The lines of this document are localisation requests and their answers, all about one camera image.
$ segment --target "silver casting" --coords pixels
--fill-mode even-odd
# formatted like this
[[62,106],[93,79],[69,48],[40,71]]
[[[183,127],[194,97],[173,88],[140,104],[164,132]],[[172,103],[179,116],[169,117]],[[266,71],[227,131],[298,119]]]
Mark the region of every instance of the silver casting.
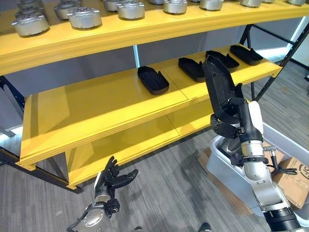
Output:
[[219,11],[223,5],[223,0],[201,0],[200,8],[208,11]]
[[275,0],[262,0],[263,3],[274,3]]
[[103,0],[103,5],[107,11],[117,11],[118,2],[119,0]]
[[136,19],[145,16],[144,4],[137,0],[121,1],[117,4],[117,9],[120,18]]
[[37,8],[44,8],[42,0],[19,0],[17,1],[17,6],[20,10],[31,6]]
[[68,14],[71,13],[74,9],[81,6],[81,1],[66,0],[60,2],[57,6],[55,6],[54,11],[59,19],[68,19]]
[[15,18],[18,18],[19,16],[22,16],[22,15],[28,15],[28,14],[34,14],[34,15],[37,15],[37,16],[44,15],[44,17],[46,18],[44,8],[38,8],[38,7],[35,7],[35,6],[30,6],[30,7],[25,7],[23,9],[20,9],[15,14]]
[[292,5],[301,6],[306,2],[306,0],[287,0],[286,2]]
[[39,34],[47,29],[49,25],[43,15],[26,14],[19,16],[13,21],[12,26],[20,36]]
[[262,4],[262,0],[240,0],[240,4],[247,7],[259,7]]
[[87,29],[102,24],[100,11],[89,7],[79,7],[68,14],[73,28]]
[[150,3],[154,5],[163,5],[164,0],[148,0]]
[[163,11],[171,14],[183,14],[187,11],[186,0],[164,0]]

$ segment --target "shoe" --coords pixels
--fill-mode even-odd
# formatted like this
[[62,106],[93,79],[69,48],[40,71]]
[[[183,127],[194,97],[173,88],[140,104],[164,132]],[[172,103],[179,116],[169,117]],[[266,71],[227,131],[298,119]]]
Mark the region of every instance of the shoe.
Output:
[[208,223],[203,223],[198,232],[211,232],[211,226]]

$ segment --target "white plastic bin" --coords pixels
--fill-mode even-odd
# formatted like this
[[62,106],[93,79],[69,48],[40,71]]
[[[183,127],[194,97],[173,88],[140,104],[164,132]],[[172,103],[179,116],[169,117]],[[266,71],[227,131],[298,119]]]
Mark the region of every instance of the white plastic bin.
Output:
[[[207,169],[250,207],[256,215],[263,217],[263,213],[253,195],[251,185],[242,176],[242,169],[231,165],[230,159],[218,150],[217,147],[223,139],[222,136],[216,136],[211,141],[211,156]],[[294,156],[303,164],[309,166],[309,151],[266,123],[264,123],[264,140],[275,145],[285,155],[284,159]],[[309,227],[309,197],[307,197],[302,209],[295,210],[295,214],[301,226]]]

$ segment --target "shelf board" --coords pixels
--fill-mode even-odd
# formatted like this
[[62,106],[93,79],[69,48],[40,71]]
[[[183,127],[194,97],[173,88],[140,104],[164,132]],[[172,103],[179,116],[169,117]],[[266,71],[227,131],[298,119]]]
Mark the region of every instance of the shelf board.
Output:
[[[217,50],[226,54],[228,49]],[[204,55],[186,57],[200,61]],[[249,83],[281,69],[267,60],[257,66],[237,60],[239,69],[232,74],[235,83]],[[33,170],[38,161],[209,98],[206,84],[185,75],[178,59],[150,66],[169,81],[167,93],[151,95],[132,69],[29,96],[18,164]]]
[[68,187],[95,177],[111,156],[122,165],[209,126],[211,113],[210,100],[205,100],[66,151]]
[[85,6],[100,9],[103,26],[93,30],[74,30],[70,23],[57,19],[53,7],[45,5],[50,30],[38,36],[21,38],[11,22],[17,9],[0,14],[0,74],[48,64],[97,52],[169,39],[199,32],[307,16],[309,5],[293,6],[283,0],[262,3],[259,8],[241,6],[238,1],[225,2],[221,11],[202,10],[189,2],[182,15],[166,14],[162,6],[145,4],[145,18],[125,21],[117,13],[105,11],[102,1],[84,0]]
[[145,122],[100,140],[66,151],[69,187],[95,177],[114,155],[118,164],[171,143],[179,134],[166,116]]
[[[263,59],[261,64],[256,66],[251,66],[243,62],[241,59],[234,56],[229,51],[230,46],[221,47],[218,49],[214,49],[214,51],[221,52],[226,55],[230,54],[232,58],[234,58],[238,63],[238,69],[231,73],[233,81],[236,84],[243,83],[247,84],[258,79],[267,77],[267,76],[276,76],[281,67],[276,65],[275,63],[268,61],[267,59]],[[205,52],[200,52],[188,56],[184,56],[190,59],[195,60],[197,63],[200,61],[205,61]],[[208,98],[208,91],[205,86],[205,83],[197,83],[188,76],[178,67],[178,59],[164,61],[162,63],[158,63],[158,66],[168,77],[175,83],[175,85],[183,92],[183,94],[188,99],[206,99]]]
[[210,126],[213,113],[210,99],[192,104],[167,115],[176,131],[185,137],[205,127]]

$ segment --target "black plastic tray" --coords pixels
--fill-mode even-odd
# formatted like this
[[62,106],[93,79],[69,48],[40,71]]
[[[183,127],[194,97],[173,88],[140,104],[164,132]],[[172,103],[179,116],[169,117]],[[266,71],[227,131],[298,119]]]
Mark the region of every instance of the black plastic tray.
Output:
[[142,66],[138,69],[137,74],[151,94],[163,94],[169,89],[169,82],[160,71],[157,73],[153,68]]
[[233,58],[230,57],[229,54],[227,54],[226,56],[223,55],[220,52],[216,52],[216,51],[207,51],[206,52],[206,58],[207,56],[213,56],[217,59],[219,59],[221,61],[221,63],[223,63],[223,65],[228,69],[229,72],[235,72],[236,69],[239,67],[239,63],[234,60]]
[[196,63],[192,59],[179,58],[178,66],[196,82],[205,82],[205,74],[202,68],[202,61]]
[[230,47],[230,51],[239,59],[250,65],[258,65],[263,59],[262,56],[260,56],[253,50],[253,48],[251,48],[251,50],[248,50],[243,46],[232,45]]

